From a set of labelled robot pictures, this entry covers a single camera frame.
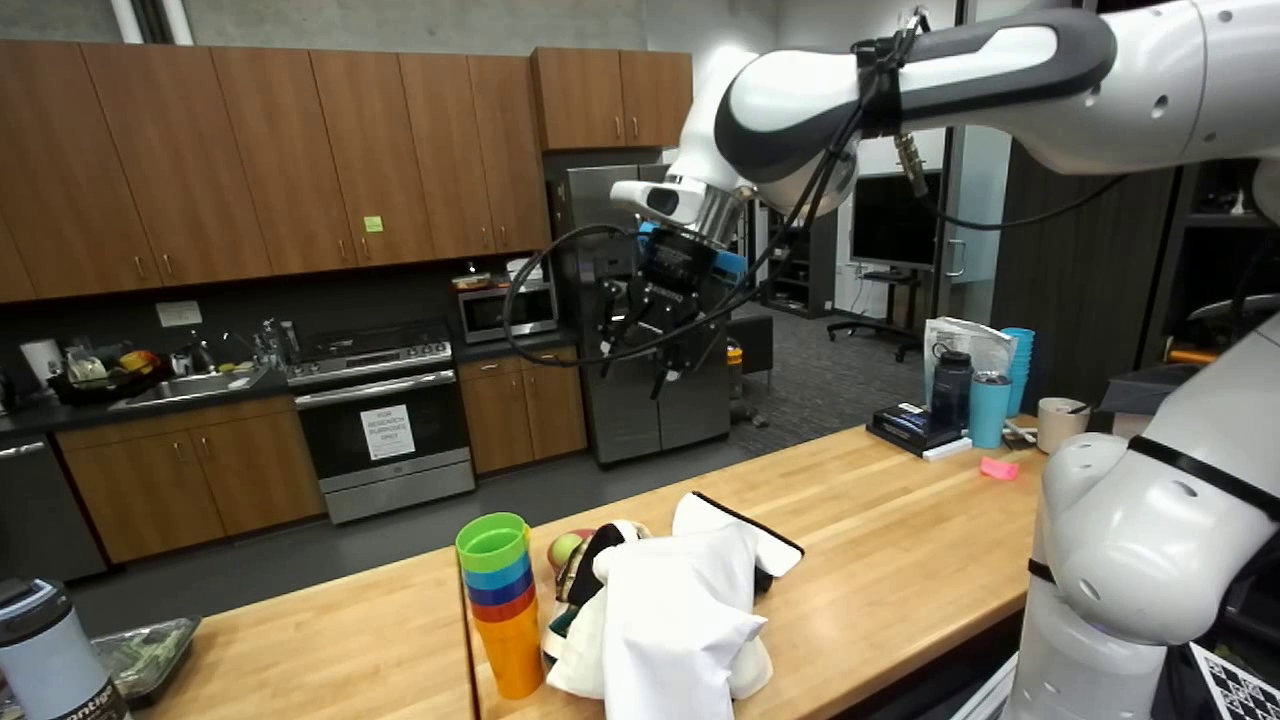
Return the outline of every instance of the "backsplash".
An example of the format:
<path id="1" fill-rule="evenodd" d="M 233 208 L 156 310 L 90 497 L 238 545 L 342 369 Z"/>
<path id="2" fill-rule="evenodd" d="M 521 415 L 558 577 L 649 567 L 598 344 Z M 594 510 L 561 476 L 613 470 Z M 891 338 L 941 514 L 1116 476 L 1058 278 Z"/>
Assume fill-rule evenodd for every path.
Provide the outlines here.
<path id="1" fill-rule="evenodd" d="M 477 260 L 482 273 L 503 267 L 503 260 Z M 469 273 L 457 266 L 416 266 L 416 267 L 367 267 L 334 278 L 283 278 L 257 284 L 208 284 L 208 287 L 164 287 L 132 296 L 90 296 L 51 304 L 14 304 L 0 310 L 0 374 L 14 381 L 14 396 L 26 400 L 41 384 L 27 374 L 21 344 L 51 338 L 66 350 L 90 344 L 138 344 L 138 350 L 187 350 L 193 329 L 161 329 L 161 301 L 198 301 L 204 324 L 198 329 L 214 358 L 251 358 L 251 333 L 276 318 L 293 319 L 301 344 L 312 333 L 371 329 L 403 319 L 447 319 L 457 324 L 457 304 L 447 282 Z"/>

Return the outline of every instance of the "microwave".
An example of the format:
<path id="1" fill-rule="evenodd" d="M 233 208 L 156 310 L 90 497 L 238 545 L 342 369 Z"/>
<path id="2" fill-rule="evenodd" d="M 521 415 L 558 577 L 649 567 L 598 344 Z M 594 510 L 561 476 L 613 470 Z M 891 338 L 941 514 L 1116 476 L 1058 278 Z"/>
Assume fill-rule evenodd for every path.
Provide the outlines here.
<path id="1" fill-rule="evenodd" d="M 509 301 L 509 282 L 492 287 L 457 293 L 463 344 L 500 344 L 509 338 L 503 301 Z M 549 282 L 521 284 L 521 293 L 513 293 L 513 342 L 558 333 L 558 329 L 561 329 L 558 284 Z"/>

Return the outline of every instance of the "oven handle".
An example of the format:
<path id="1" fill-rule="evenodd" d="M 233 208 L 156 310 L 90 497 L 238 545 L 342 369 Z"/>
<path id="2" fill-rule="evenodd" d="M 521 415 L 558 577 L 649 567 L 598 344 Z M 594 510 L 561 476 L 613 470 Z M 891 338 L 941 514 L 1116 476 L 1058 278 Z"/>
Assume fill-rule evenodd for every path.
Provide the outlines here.
<path id="1" fill-rule="evenodd" d="M 411 392 L 411 389 L 442 389 L 442 384 L 457 384 L 452 369 L 356 384 L 356 389 L 307 392 L 307 396 L 293 396 L 293 404 L 295 409 L 323 409 L 323 404 L 378 400 L 378 396 L 398 396 L 398 392 Z"/>

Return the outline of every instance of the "colorful stacking cups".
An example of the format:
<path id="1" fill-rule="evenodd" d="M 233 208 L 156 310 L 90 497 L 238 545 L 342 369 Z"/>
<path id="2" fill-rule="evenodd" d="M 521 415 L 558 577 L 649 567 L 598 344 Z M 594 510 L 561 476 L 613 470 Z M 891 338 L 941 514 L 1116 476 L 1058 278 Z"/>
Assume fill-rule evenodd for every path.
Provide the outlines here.
<path id="1" fill-rule="evenodd" d="M 503 700 L 537 693 L 544 685 L 544 658 L 530 524 L 518 514 L 490 514 L 469 520 L 452 548 L 495 693 Z"/>

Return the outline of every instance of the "kettle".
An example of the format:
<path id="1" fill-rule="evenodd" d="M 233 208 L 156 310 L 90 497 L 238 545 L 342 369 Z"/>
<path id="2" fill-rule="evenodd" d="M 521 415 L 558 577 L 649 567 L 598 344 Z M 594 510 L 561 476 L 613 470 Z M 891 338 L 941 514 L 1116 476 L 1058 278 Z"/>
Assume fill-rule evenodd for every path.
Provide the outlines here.
<path id="1" fill-rule="evenodd" d="M 26 717 L 127 717 L 73 598 L 48 581 L 0 581 L 0 674 Z"/>

